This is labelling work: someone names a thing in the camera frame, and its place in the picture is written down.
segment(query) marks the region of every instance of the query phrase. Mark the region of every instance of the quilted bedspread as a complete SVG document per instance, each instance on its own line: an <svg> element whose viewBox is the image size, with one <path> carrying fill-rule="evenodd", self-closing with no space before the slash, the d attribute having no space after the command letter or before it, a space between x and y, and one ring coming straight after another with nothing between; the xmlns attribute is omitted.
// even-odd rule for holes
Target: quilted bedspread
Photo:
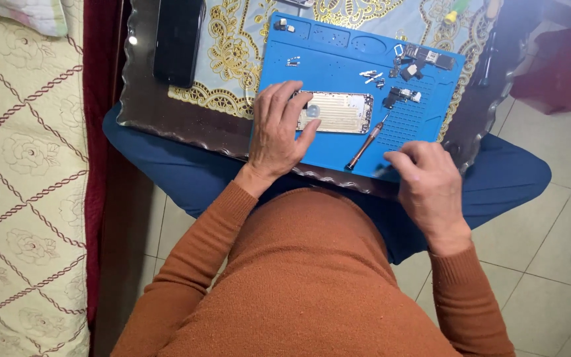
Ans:
<svg viewBox="0 0 571 357"><path fill-rule="evenodd" d="M83 0L69 35L0 17L0 356L87 356Z"/></svg>

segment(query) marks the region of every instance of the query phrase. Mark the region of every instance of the precision screwdriver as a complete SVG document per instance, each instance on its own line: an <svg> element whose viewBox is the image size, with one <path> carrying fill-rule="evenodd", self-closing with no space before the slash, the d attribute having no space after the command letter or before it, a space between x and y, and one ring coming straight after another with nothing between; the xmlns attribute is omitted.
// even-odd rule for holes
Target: precision screwdriver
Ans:
<svg viewBox="0 0 571 357"><path fill-rule="evenodd" d="M380 134L380 132L383 131L385 120L387 120L387 117L389 117L389 114L391 112L392 112L391 110L387 111L387 115L385 115L385 118L380 123L376 124L376 126L374 126L374 129L371 131L371 133L369 133L369 136L367 136L367 140L365 140L365 143L363 143L363 145L361 146L361 150L359 150L356 153L356 155L354 155L353 159L347 165L345 165L345 168L347 170L350 171L354 170L354 166L356 166L356 163L359 162L359 159L361 159L363 152L365 152L365 150L369 147L369 144L374 142L378 134Z"/></svg>

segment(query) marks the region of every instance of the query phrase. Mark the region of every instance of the red cloth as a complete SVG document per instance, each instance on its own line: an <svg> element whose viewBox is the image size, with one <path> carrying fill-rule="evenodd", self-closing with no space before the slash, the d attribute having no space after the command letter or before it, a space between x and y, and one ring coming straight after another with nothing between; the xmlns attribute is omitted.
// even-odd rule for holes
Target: red cloth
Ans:
<svg viewBox="0 0 571 357"><path fill-rule="evenodd" d="M571 28L538 36L541 69L517 76L510 94L544 114L571 112Z"/></svg>
<svg viewBox="0 0 571 357"><path fill-rule="evenodd" d="M98 253L107 176L107 139L102 123L112 106L111 89L117 55L115 44L121 6L122 1L118 0L84 0L83 111L90 158L84 212L89 324L93 323L98 306Z"/></svg>

